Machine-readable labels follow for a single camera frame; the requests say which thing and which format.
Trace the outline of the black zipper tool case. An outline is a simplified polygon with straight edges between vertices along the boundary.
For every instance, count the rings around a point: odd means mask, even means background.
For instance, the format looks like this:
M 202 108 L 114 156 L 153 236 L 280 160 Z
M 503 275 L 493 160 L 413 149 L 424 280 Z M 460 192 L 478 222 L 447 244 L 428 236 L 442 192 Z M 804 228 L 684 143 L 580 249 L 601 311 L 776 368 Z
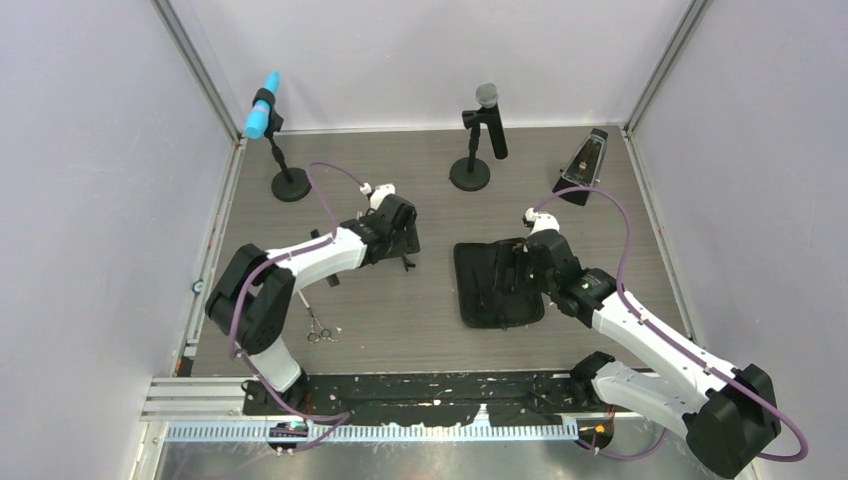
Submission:
M 504 242 L 520 242 L 523 246 L 525 240 L 517 237 L 492 243 L 458 243 L 453 247 L 460 317 L 469 328 L 507 330 L 534 324 L 544 317 L 545 306 L 541 294 L 532 289 L 522 276 L 528 268 L 523 251 L 518 265 L 520 290 L 512 293 L 496 290 L 496 253 L 498 245 Z M 475 309 L 474 268 L 486 278 L 485 311 Z

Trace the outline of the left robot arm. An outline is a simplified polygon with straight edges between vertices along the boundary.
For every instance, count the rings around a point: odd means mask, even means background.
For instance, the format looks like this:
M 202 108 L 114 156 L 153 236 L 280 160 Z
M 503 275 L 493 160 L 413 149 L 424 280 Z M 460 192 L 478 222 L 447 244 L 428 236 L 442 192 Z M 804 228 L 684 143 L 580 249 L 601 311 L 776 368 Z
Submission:
M 270 385 L 280 412 L 298 412 L 307 398 L 305 374 L 282 338 L 291 300 L 303 288 L 339 273 L 420 251 L 417 210 L 388 191 L 369 198 L 370 209 L 336 230 L 293 247 L 240 247 L 211 290 L 205 312 Z

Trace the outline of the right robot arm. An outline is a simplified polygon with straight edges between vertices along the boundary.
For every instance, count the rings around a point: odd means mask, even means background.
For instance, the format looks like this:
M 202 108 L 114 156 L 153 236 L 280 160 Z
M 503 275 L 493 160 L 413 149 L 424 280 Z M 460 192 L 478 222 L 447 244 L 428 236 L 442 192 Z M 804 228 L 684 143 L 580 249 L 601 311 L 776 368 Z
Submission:
M 775 440 L 780 421 L 770 376 L 698 347 L 599 268 L 584 268 L 563 235 L 546 229 L 496 245 L 494 284 L 544 294 L 567 317 L 616 341 L 652 369 L 645 375 L 596 351 L 570 371 L 571 397 L 636 412 L 684 439 L 703 466 L 731 479 Z

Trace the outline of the black hair clip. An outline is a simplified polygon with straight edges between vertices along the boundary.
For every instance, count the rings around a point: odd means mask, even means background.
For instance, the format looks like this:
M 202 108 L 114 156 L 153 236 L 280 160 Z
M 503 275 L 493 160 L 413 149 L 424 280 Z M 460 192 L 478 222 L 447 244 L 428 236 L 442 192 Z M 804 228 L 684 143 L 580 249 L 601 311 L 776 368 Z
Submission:
M 406 272 L 409 272 L 411 269 L 414 269 L 414 268 L 417 267 L 417 264 L 414 263 L 412 260 L 410 260 L 406 255 L 402 256 L 401 260 L 402 260 L 402 263 L 403 263 L 403 266 L 404 266 L 404 269 L 405 269 Z
M 487 309 L 487 307 L 486 307 L 486 296 L 487 296 L 486 278 L 476 268 L 474 268 L 472 270 L 472 277 L 473 277 L 473 284 L 474 284 L 475 309 L 477 311 L 485 311 Z

